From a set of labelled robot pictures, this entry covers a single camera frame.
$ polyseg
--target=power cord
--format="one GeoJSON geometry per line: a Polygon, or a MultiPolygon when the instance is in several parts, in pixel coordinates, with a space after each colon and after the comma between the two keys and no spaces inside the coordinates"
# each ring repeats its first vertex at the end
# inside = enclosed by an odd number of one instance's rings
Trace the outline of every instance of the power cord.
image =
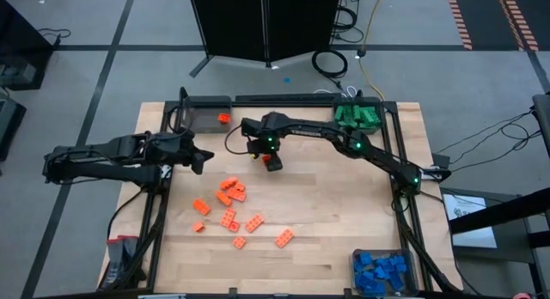
{"type": "Polygon", "coordinates": [[[502,127],[498,128],[495,132],[493,132],[493,133],[489,134],[488,136],[486,136],[485,138],[483,138],[483,140],[481,140],[477,144],[475,144],[474,147],[472,147],[471,149],[468,149],[467,151],[463,152],[460,157],[458,157],[454,161],[451,161],[449,164],[452,165],[452,164],[455,164],[455,163],[459,162],[466,154],[468,154],[468,153],[474,151],[475,149],[477,149],[482,143],[484,143],[487,139],[489,139],[490,137],[496,135],[497,133],[502,133],[504,136],[512,138],[512,139],[516,139],[516,140],[523,140],[525,138],[529,138],[529,132],[523,126],[515,124],[515,122],[517,122],[519,119],[523,118],[524,116],[526,116],[528,114],[530,114],[530,113],[521,114],[521,115],[517,116],[515,119],[513,119],[512,121],[509,121],[507,124],[505,124],[502,127]],[[515,127],[518,127],[520,129],[522,129],[525,132],[525,137],[513,137],[513,136],[510,136],[510,135],[506,134],[504,132],[504,129],[506,127],[509,127],[509,126],[515,126],[515,127]]]}
{"type": "Polygon", "coordinates": [[[109,240],[109,236],[111,236],[111,227],[113,226],[114,219],[116,216],[124,209],[127,205],[129,205],[132,201],[136,200],[136,198],[141,195],[144,192],[144,189],[140,189],[139,192],[137,192],[135,195],[133,195],[130,199],[126,200],[113,214],[111,219],[109,220],[109,224],[107,226],[107,240],[109,240]]]}
{"type": "Polygon", "coordinates": [[[450,149],[450,148],[452,148],[452,147],[454,147],[454,146],[456,146],[456,145],[458,145],[458,144],[460,144],[460,143],[463,143],[464,141],[467,141],[467,140],[469,140],[469,139],[471,139],[471,138],[473,138],[473,137],[479,136],[479,135],[480,135],[481,133],[483,133],[484,131],[488,131],[488,130],[492,129],[493,127],[496,127],[496,126],[501,125],[501,124],[506,123],[506,122],[513,121],[513,120],[518,119],[518,118],[522,118],[523,116],[525,116],[525,115],[527,115],[527,114],[530,114],[530,113],[531,113],[531,111],[526,112],[526,113],[519,114],[519,115],[517,115],[517,116],[515,116],[515,117],[513,117],[513,118],[511,118],[511,119],[503,119],[503,120],[501,120],[501,121],[499,121],[499,122],[497,122],[497,123],[495,123],[495,124],[493,124],[493,125],[491,125],[491,126],[489,126],[489,127],[486,127],[486,128],[484,128],[484,129],[482,129],[481,131],[478,131],[478,132],[474,133],[473,135],[470,135],[470,136],[468,136],[468,137],[465,137],[465,138],[463,138],[462,140],[459,140],[459,141],[457,141],[457,142],[455,142],[455,143],[452,143],[452,144],[450,144],[450,145],[448,145],[448,146],[446,146],[446,147],[440,149],[439,151],[436,152],[436,154],[440,154],[440,153],[444,152],[444,151],[447,150],[447,149],[450,149]]]}
{"type": "Polygon", "coordinates": [[[39,29],[38,32],[40,32],[41,34],[42,32],[46,32],[45,34],[42,34],[42,36],[44,37],[55,36],[60,39],[69,38],[72,35],[72,32],[70,31],[70,29],[67,29],[67,28],[53,29],[53,28],[46,27],[46,28],[39,29]]]}
{"type": "Polygon", "coordinates": [[[369,23],[367,24],[367,28],[365,29],[365,32],[364,32],[363,45],[361,46],[361,49],[357,50],[357,58],[359,61],[359,68],[361,69],[361,72],[363,73],[365,80],[370,85],[370,87],[380,96],[380,98],[382,98],[382,100],[385,101],[386,96],[384,96],[384,93],[379,88],[377,88],[376,85],[374,85],[374,83],[370,80],[369,74],[363,67],[363,62],[362,62],[362,58],[367,54],[367,39],[369,38],[369,34],[370,34],[370,26],[374,20],[376,10],[378,9],[378,5],[380,4],[380,1],[381,0],[376,0],[375,6],[373,7],[372,12],[370,12],[369,23]]]}
{"type": "Polygon", "coordinates": [[[502,154],[501,156],[498,156],[498,157],[495,157],[495,158],[492,158],[492,159],[489,159],[489,160],[486,160],[486,161],[483,161],[483,162],[476,162],[476,163],[473,163],[473,164],[469,164],[469,165],[466,165],[466,166],[462,166],[462,167],[459,167],[457,169],[454,169],[454,170],[451,170],[453,173],[457,172],[457,171],[460,171],[460,170],[463,170],[465,168],[471,168],[471,167],[474,167],[474,166],[479,166],[479,165],[483,165],[483,164],[487,164],[489,162],[495,162],[505,156],[507,156],[509,153],[513,152],[513,151],[517,151],[517,150],[522,150],[523,148],[525,148],[525,146],[527,146],[527,143],[529,142],[529,139],[533,139],[535,137],[539,137],[541,135],[541,131],[537,131],[537,132],[534,132],[532,133],[531,135],[529,135],[528,137],[522,139],[521,141],[517,142],[516,144],[514,144],[514,146],[506,151],[504,154],[502,154]]]}

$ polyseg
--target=blue building block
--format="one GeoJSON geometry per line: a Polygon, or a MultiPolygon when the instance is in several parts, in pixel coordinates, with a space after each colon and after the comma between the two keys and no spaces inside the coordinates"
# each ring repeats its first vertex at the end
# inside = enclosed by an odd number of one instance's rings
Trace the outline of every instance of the blue building block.
{"type": "Polygon", "coordinates": [[[370,265],[372,264],[372,257],[370,257],[370,253],[360,253],[359,254],[359,260],[363,265],[370,265]]]}
{"type": "Polygon", "coordinates": [[[375,269],[375,278],[389,279],[389,275],[384,271],[384,269],[378,266],[375,269]]]}
{"type": "Polygon", "coordinates": [[[364,265],[360,261],[353,262],[353,270],[356,272],[361,272],[364,269],[364,265]]]}
{"type": "Polygon", "coordinates": [[[364,294],[369,296],[384,296],[386,295],[386,290],[384,289],[384,284],[376,282],[373,287],[365,288],[364,294]]]}
{"type": "Polygon", "coordinates": [[[384,269],[385,272],[392,272],[395,270],[389,259],[377,259],[375,263],[384,269]]]}
{"type": "Polygon", "coordinates": [[[376,287],[375,275],[371,272],[363,272],[359,278],[356,278],[355,285],[363,287],[364,289],[374,289],[376,287]]]}
{"type": "Polygon", "coordinates": [[[397,272],[390,272],[389,273],[389,282],[392,284],[392,288],[395,291],[400,291],[400,290],[403,289],[403,287],[405,287],[405,285],[403,284],[403,282],[401,281],[401,279],[399,277],[399,273],[397,273],[397,272]]]}
{"type": "Polygon", "coordinates": [[[395,269],[399,273],[406,272],[406,265],[405,264],[398,264],[398,265],[395,266],[395,269]]]}
{"type": "Polygon", "coordinates": [[[403,256],[395,255],[393,257],[393,259],[394,259],[396,265],[404,265],[405,264],[405,257],[403,257],[403,256]]]}

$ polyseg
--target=wooden table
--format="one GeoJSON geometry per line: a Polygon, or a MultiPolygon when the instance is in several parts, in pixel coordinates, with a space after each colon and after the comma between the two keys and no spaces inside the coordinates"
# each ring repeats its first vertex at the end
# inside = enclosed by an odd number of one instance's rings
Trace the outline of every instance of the wooden table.
{"type": "MultiPolygon", "coordinates": [[[[419,104],[399,103],[398,107],[407,158],[420,167],[430,166],[431,151],[419,104]]],[[[157,132],[163,108],[164,103],[144,103],[136,132],[157,132]]],[[[242,117],[260,119],[269,111],[312,120],[330,120],[332,115],[330,108],[237,107],[233,125],[242,117]]],[[[389,130],[396,148],[393,126],[389,130]]],[[[342,156],[328,141],[290,136],[282,140],[279,152],[283,170],[267,173],[260,160],[228,153],[224,137],[195,137],[199,148],[216,154],[205,164],[202,175],[190,168],[174,168],[155,292],[227,293],[229,287],[237,287],[240,294],[342,294],[344,288],[351,287],[350,254],[354,249],[400,248],[388,174],[382,170],[364,160],[342,156]],[[245,223],[255,213],[266,220],[252,234],[241,225],[238,235],[247,240],[242,250],[232,244],[235,233],[219,223],[225,206],[216,199],[215,191],[229,176],[237,176],[247,185],[246,202],[233,204],[235,220],[245,223]],[[211,206],[207,217],[193,209],[196,198],[211,206]],[[201,220],[206,229],[194,233],[192,225],[201,220]],[[292,228],[296,237],[278,248],[274,239],[287,228],[292,228]]],[[[383,145],[380,132],[370,140],[375,146],[383,145]]],[[[236,132],[229,147],[244,151],[245,143],[246,138],[236,132]]],[[[441,196],[435,182],[423,181],[422,190],[441,196]]],[[[137,191],[135,185],[125,183],[119,205],[137,191]]],[[[139,235],[144,203],[145,197],[141,197],[120,212],[112,237],[139,235]]],[[[427,252],[461,288],[442,204],[422,195],[417,196],[417,204],[427,252]]],[[[416,254],[414,258],[423,289],[416,254]]],[[[144,269],[149,262],[150,252],[144,258],[144,269]]]]}

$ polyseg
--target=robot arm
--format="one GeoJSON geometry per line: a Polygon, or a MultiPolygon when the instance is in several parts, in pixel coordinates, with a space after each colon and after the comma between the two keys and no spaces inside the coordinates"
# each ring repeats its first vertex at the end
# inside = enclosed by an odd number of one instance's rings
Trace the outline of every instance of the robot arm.
{"type": "Polygon", "coordinates": [[[391,174],[401,192],[416,195],[420,191],[421,171],[417,165],[373,146],[361,131],[342,131],[334,122],[291,119],[282,113],[268,113],[261,121],[242,119],[241,134],[256,138],[248,141],[248,153],[256,158],[260,154],[270,156],[269,171],[283,167],[277,156],[280,138],[288,135],[318,137],[328,140],[340,154],[352,159],[363,158],[391,174]]]}
{"type": "Polygon", "coordinates": [[[85,176],[132,181],[140,186],[155,184],[161,165],[191,166],[195,174],[202,174],[204,163],[214,153],[195,147],[193,138],[189,130],[180,134],[146,132],[116,137],[108,143],[58,146],[44,157],[42,174],[46,182],[55,184],[85,176]],[[142,167],[125,167],[136,164],[142,167]]]}

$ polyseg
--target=orange lego brick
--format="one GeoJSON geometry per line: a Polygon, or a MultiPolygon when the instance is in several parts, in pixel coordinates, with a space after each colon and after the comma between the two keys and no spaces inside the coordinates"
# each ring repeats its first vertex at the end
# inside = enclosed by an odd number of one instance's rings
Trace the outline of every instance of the orange lego brick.
{"type": "Polygon", "coordinates": [[[244,226],[244,228],[248,231],[248,232],[253,232],[255,229],[258,228],[258,226],[260,226],[261,223],[264,222],[264,218],[260,215],[260,214],[256,214],[254,217],[252,217],[248,223],[244,226]]]}
{"type": "Polygon", "coordinates": [[[236,237],[233,240],[233,245],[238,249],[241,249],[242,247],[244,247],[245,243],[247,243],[247,241],[244,240],[244,238],[242,238],[242,237],[236,237]]]}
{"type": "Polygon", "coordinates": [[[241,182],[237,182],[235,184],[235,189],[239,192],[244,192],[246,189],[247,189],[247,186],[245,186],[244,184],[242,184],[241,182]]]}
{"type": "Polygon", "coordinates": [[[275,244],[277,244],[278,247],[283,248],[286,243],[288,243],[293,237],[294,233],[292,232],[292,230],[287,229],[283,231],[283,233],[277,239],[275,239],[275,244]]]}
{"type": "Polygon", "coordinates": [[[231,122],[231,115],[229,115],[227,113],[220,113],[217,116],[217,120],[220,121],[220,123],[222,123],[222,124],[228,124],[228,123],[231,122]]]}
{"type": "Polygon", "coordinates": [[[227,197],[227,195],[225,193],[223,193],[222,191],[217,191],[216,192],[216,197],[221,202],[223,202],[223,204],[225,204],[227,206],[231,206],[231,199],[229,199],[229,197],[227,197]]]}
{"type": "Polygon", "coordinates": [[[204,216],[210,212],[210,207],[201,199],[195,199],[192,202],[192,207],[204,216]]]}
{"type": "Polygon", "coordinates": [[[239,231],[239,226],[240,226],[240,224],[238,222],[233,221],[233,222],[231,222],[231,224],[229,225],[228,228],[229,228],[229,230],[231,230],[233,232],[237,232],[237,231],[239,231]]]}
{"type": "Polygon", "coordinates": [[[222,226],[229,227],[231,225],[231,222],[233,222],[233,218],[235,217],[235,210],[228,208],[225,213],[223,213],[222,221],[220,222],[222,226]]]}
{"type": "Polygon", "coordinates": [[[226,190],[233,185],[237,184],[237,178],[236,177],[230,177],[226,180],[224,180],[222,183],[220,183],[220,188],[223,190],[226,190]]]}
{"type": "Polygon", "coordinates": [[[202,222],[196,222],[196,223],[192,226],[192,229],[195,230],[195,232],[200,232],[200,231],[202,231],[203,229],[205,229],[205,225],[204,225],[202,222]]]}
{"type": "Polygon", "coordinates": [[[227,191],[227,195],[230,197],[230,198],[233,198],[235,200],[239,200],[241,202],[243,202],[246,198],[247,198],[247,194],[245,192],[240,192],[236,189],[236,187],[231,187],[228,191],[227,191]]]}

